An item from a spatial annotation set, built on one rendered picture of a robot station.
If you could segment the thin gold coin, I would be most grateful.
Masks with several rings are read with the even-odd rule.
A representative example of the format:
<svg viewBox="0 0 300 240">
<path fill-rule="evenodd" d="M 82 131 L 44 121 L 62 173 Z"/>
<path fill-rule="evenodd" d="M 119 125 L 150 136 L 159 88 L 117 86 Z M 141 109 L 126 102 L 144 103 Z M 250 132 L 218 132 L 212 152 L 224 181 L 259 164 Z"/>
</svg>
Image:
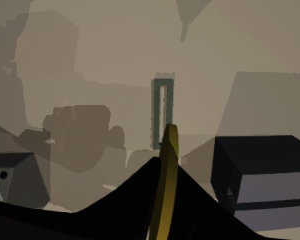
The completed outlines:
<svg viewBox="0 0 300 240">
<path fill-rule="evenodd" d="M 162 169 L 157 199 L 155 199 L 153 216 L 150 221 L 149 240 L 167 240 L 167 235 L 169 235 L 179 165 L 177 124 L 166 125 L 159 157 L 161 157 Z"/>
</svg>

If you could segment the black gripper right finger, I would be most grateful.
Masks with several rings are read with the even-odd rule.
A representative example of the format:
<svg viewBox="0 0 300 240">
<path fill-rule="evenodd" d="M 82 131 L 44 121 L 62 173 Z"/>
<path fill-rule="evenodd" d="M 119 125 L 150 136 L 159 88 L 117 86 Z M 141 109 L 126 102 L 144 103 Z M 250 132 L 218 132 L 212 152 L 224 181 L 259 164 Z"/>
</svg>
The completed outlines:
<svg viewBox="0 0 300 240">
<path fill-rule="evenodd" d="M 178 165 L 173 215 L 167 240 L 285 240 L 258 235 L 222 208 Z"/>
</svg>

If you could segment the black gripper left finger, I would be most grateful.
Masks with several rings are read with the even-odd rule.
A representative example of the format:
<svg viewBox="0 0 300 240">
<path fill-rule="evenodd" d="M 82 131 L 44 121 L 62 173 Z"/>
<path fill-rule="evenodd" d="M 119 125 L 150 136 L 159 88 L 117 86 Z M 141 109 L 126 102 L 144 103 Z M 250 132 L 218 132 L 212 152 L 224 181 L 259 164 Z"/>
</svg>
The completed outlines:
<svg viewBox="0 0 300 240">
<path fill-rule="evenodd" d="M 121 187 L 74 213 L 0 201 L 0 240 L 146 240 L 161 169 L 161 157 L 153 157 Z"/>
</svg>

